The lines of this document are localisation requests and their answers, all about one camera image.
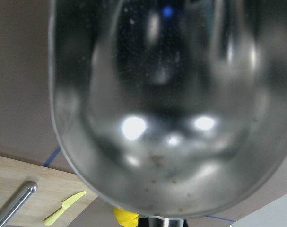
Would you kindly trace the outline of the stainless steel ice scoop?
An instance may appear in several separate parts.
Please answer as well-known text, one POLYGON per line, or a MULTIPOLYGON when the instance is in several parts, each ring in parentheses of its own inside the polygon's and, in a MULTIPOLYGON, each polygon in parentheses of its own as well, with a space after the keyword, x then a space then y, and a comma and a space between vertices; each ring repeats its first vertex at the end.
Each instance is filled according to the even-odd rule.
POLYGON ((52 0, 52 123, 141 227, 249 197, 287 155, 287 0, 52 0))

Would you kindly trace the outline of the yellow lemon round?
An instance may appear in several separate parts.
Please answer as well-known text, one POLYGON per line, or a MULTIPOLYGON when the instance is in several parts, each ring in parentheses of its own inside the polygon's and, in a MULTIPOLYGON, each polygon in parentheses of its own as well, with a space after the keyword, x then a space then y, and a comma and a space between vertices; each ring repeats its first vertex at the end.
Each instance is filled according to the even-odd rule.
POLYGON ((114 207, 114 215, 116 221, 122 227, 137 227, 140 219, 138 213, 133 213, 127 210, 122 210, 120 208, 114 207))

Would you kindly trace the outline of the wooden cutting board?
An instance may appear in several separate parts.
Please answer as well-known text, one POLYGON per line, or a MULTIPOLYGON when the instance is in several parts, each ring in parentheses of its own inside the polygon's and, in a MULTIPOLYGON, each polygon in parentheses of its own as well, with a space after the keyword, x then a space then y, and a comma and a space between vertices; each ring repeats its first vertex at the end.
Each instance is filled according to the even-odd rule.
POLYGON ((42 227, 65 199, 86 191, 53 223, 66 227, 97 198, 75 174, 0 156, 0 214, 29 181, 37 184, 37 190, 8 222, 11 226, 42 227))

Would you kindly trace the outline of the yellow plastic knife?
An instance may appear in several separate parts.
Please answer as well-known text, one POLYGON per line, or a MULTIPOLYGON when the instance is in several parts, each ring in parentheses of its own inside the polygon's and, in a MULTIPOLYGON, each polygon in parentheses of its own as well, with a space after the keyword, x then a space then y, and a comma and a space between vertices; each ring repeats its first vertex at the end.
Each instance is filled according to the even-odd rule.
POLYGON ((66 198, 62 203, 61 207, 55 211, 53 214, 51 214, 49 217, 47 217, 43 223, 45 226, 51 226, 56 222, 56 220, 71 206, 73 205, 77 200, 79 200, 81 197, 83 197, 87 192, 86 191, 80 191, 76 194, 73 194, 72 196, 66 198))

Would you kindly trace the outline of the steel muddler black cap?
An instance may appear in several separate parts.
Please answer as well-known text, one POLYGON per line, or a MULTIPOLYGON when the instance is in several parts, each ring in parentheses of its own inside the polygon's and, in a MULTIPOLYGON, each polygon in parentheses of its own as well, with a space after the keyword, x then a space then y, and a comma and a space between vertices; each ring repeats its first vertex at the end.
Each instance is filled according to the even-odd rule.
POLYGON ((38 185, 34 181, 25 181, 21 184, 0 208, 0 227, 5 227, 8 224, 30 197, 36 193, 37 187, 38 185))

